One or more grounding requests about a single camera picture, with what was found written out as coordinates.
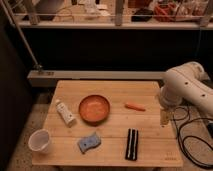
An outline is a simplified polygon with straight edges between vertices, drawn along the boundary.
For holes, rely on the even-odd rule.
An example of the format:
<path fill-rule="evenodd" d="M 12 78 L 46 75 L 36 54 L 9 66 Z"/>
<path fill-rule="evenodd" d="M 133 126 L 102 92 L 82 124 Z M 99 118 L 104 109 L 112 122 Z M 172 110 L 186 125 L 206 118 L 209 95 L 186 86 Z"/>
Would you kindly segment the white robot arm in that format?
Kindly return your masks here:
<path fill-rule="evenodd" d="M 205 75 L 198 62 L 187 62 L 168 69 L 163 75 L 164 85 L 159 92 L 159 103 L 165 109 L 178 106 L 182 99 L 213 116 L 213 89 L 201 82 Z"/>

